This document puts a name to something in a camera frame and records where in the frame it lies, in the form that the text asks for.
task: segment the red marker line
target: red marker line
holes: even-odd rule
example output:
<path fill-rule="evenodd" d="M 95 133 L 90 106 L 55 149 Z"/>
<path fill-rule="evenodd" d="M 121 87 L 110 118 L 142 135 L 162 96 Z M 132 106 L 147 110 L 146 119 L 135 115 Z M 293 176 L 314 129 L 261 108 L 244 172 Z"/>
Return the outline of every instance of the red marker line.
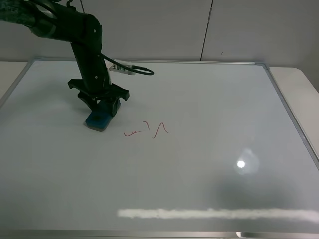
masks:
<path fill-rule="evenodd" d="M 133 134 L 136 134 L 136 133 L 140 133 L 140 132 L 142 132 L 142 131 L 135 131 L 135 132 L 132 132 L 131 134 L 129 134 L 129 135 L 126 135 L 125 133 L 124 133 L 124 135 L 126 136 L 126 137 L 130 137 L 130 136 L 132 136 Z"/>
<path fill-rule="evenodd" d="M 156 135 L 158 134 L 158 131 L 159 131 L 159 128 L 160 128 L 161 125 L 163 125 L 163 128 L 164 128 L 165 132 L 168 133 L 168 131 L 167 131 L 166 128 L 165 128 L 164 123 L 160 123 L 158 129 L 156 130 L 155 136 L 154 136 L 153 138 L 155 138 Z"/>
<path fill-rule="evenodd" d="M 143 123 L 146 123 L 146 125 L 148 126 L 148 128 L 149 128 L 149 130 L 150 130 L 149 123 L 147 123 L 146 121 L 143 121 Z"/>

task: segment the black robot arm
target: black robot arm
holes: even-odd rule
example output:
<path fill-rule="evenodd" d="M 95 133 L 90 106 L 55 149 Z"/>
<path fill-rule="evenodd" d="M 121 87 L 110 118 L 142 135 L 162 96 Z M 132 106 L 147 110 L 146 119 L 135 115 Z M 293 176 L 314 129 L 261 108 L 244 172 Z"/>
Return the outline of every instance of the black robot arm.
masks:
<path fill-rule="evenodd" d="M 126 101 L 130 96 L 128 90 L 111 83 L 104 59 L 129 71 L 154 74 L 143 67 L 129 68 L 103 55 L 99 21 L 73 7 L 50 0 L 0 0 L 0 20 L 26 25 L 38 37 L 71 42 L 82 79 L 72 79 L 68 85 L 80 91 L 78 97 L 92 111 L 104 111 L 114 117 L 119 98 Z"/>

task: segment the table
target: table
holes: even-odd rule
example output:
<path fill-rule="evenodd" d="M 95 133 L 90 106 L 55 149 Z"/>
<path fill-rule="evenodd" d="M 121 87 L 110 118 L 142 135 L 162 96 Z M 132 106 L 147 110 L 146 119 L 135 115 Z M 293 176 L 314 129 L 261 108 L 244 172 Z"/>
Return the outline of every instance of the table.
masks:
<path fill-rule="evenodd" d="M 271 72 L 309 143 L 319 152 L 319 94 L 296 68 L 271 67 Z"/>
<path fill-rule="evenodd" d="M 76 64 L 34 63 L 0 110 L 0 235 L 318 236 L 318 170 L 268 68 L 142 64 L 157 78 L 112 75 L 132 94 L 100 134 L 83 127 L 89 111 L 64 87 Z M 152 140 L 161 122 L 169 134 Z M 136 141 L 119 134 L 133 126 L 144 127 Z"/>

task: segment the whiteboard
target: whiteboard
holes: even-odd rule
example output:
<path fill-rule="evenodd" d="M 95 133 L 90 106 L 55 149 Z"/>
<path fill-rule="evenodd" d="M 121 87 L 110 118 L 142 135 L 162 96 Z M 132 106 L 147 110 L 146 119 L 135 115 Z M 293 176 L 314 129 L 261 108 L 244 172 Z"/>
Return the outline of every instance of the whiteboard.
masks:
<path fill-rule="evenodd" d="M 131 96 L 101 133 L 76 62 L 33 63 L 0 109 L 0 234 L 319 233 L 318 170 L 262 66 L 139 65 L 111 72 Z"/>

